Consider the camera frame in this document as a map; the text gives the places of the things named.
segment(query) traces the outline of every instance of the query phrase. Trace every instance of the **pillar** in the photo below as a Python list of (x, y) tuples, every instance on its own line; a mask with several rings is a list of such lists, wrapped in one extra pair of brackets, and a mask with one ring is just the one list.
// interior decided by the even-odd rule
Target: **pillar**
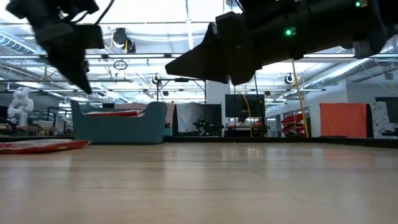
[(230, 94), (229, 84), (206, 81), (206, 100), (208, 104), (221, 105), (221, 118), (223, 125), (228, 122), (225, 117), (225, 95)]

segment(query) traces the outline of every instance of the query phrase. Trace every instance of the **red mat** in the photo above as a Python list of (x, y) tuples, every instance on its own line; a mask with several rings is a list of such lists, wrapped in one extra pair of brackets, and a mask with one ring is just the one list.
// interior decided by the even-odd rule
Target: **red mat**
[(119, 112), (89, 112), (85, 113), (86, 116), (138, 116), (138, 110), (128, 110), (128, 111), (119, 111)]
[(2, 142), (0, 154), (35, 154), (78, 149), (90, 144), (90, 141), (71, 139), (41, 139), (33, 141)]

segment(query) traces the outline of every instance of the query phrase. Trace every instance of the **yellow cable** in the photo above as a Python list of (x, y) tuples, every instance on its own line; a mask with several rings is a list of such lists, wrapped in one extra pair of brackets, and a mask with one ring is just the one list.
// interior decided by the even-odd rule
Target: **yellow cable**
[(249, 102), (248, 99), (246, 99), (246, 97), (242, 94), (244, 100), (246, 101), (246, 105), (248, 106), (248, 111), (249, 111), (249, 120), (250, 120), (250, 138), (253, 138), (253, 133), (251, 131), (252, 127), (251, 127), (251, 114), (250, 114), (250, 106), (249, 106)]
[(109, 47), (106, 44), (104, 44), (106, 49), (110, 49), (113, 46), (113, 36), (114, 36), (114, 32), (112, 33), (111, 45)]
[(393, 89), (393, 90), (395, 90), (396, 92), (398, 92), (398, 90), (393, 86), (393, 85), (390, 85), (391, 86), (391, 88)]
[(305, 136), (308, 138), (309, 136), (308, 136), (307, 118), (305, 117), (303, 99), (301, 98), (299, 82), (297, 81), (296, 68), (294, 66), (294, 59), (292, 59), (292, 64), (293, 64), (294, 81), (296, 82), (297, 94), (298, 94), (298, 98), (300, 99), (301, 113), (303, 114), (303, 119), (304, 119)]

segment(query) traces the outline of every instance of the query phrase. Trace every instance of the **light wood floor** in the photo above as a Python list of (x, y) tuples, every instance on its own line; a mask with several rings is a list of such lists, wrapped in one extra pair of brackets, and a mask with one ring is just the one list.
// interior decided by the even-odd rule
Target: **light wood floor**
[(0, 156), (1, 224), (397, 220), (398, 150), (192, 143)]

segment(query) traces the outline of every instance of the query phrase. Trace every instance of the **monitor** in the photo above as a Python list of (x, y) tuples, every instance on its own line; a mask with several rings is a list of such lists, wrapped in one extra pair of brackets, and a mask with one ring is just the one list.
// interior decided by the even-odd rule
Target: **monitor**
[(248, 104), (242, 95), (225, 95), (225, 116), (227, 118), (263, 118), (265, 117), (264, 95), (245, 95)]

